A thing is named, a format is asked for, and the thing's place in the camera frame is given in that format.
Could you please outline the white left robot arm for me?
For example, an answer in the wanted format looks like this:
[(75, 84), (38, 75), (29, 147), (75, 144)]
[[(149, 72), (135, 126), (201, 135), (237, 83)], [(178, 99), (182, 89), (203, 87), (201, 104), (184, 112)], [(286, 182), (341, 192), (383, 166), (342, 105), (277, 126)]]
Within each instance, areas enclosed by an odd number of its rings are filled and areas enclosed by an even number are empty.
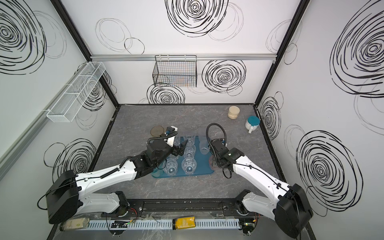
[(69, 170), (61, 174), (45, 195), (49, 223), (60, 224), (85, 213), (123, 214), (123, 209), (129, 207), (123, 192), (99, 194), (98, 191), (152, 173), (169, 155), (182, 156), (188, 142), (174, 145), (174, 139), (173, 136), (149, 139), (145, 151), (127, 157), (119, 165), (89, 173), (76, 174)]

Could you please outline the clear faceted glass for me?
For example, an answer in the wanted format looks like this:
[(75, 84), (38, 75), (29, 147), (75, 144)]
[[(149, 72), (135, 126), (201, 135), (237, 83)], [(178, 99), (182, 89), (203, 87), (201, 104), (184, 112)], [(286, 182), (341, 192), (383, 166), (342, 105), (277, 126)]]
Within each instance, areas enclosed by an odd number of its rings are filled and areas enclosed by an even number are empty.
[(161, 166), (167, 176), (175, 176), (178, 173), (178, 162), (175, 159), (166, 159)]
[(187, 143), (185, 148), (184, 157), (185, 158), (194, 158), (196, 154), (196, 146), (190, 143)]
[(197, 169), (197, 162), (194, 158), (185, 158), (182, 161), (182, 169), (186, 175), (192, 175)]
[(184, 139), (187, 140), (188, 147), (195, 145), (195, 139), (196, 139), (195, 135), (185, 135)]
[(180, 138), (180, 136), (175, 136), (175, 139), (174, 139), (174, 146), (179, 147), (179, 146), (180, 146), (180, 143), (181, 143), (181, 138)]

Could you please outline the yellow transparent cup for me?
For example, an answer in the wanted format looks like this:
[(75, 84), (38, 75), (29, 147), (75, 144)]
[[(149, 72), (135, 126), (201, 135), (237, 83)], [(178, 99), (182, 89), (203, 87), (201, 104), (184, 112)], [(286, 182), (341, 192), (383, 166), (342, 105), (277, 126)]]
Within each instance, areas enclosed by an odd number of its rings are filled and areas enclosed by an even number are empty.
[(150, 131), (152, 137), (163, 137), (164, 133), (165, 129), (162, 126), (154, 126)]

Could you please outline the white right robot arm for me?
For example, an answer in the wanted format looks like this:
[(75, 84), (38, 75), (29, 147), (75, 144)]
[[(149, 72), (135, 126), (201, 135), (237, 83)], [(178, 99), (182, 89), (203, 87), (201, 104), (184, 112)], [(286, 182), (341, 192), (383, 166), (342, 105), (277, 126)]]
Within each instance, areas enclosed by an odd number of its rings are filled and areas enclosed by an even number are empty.
[(209, 145), (220, 167), (242, 176), (265, 195), (247, 193), (241, 199), (245, 209), (274, 220), (290, 238), (299, 237), (314, 215), (304, 189), (278, 180), (240, 150), (229, 150), (220, 139), (210, 141)]

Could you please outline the teal plastic tray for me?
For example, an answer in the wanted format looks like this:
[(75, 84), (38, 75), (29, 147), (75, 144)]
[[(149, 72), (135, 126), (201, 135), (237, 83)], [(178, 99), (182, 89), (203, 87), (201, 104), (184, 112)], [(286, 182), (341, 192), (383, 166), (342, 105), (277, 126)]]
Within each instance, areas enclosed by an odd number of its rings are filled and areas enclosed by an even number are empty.
[[(182, 161), (185, 159), (183, 156), (173, 156), (170, 155), (167, 159), (175, 159), (178, 162), (178, 173), (175, 176), (172, 177), (184, 177), (184, 176), (197, 176), (197, 175), (208, 175), (214, 172), (214, 170), (210, 166), (210, 157), (212, 157), (211, 153), (208, 153), (207, 155), (202, 155), (199, 149), (199, 138), (196, 137), (195, 139), (195, 146), (196, 146), (196, 154), (194, 159), (197, 162), (197, 169), (192, 175), (186, 175), (185, 172), (182, 169)], [(159, 168), (155, 169), (152, 172), (152, 176), (154, 178), (170, 178), (170, 176), (167, 176), (164, 174), (162, 168), (162, 164)]]

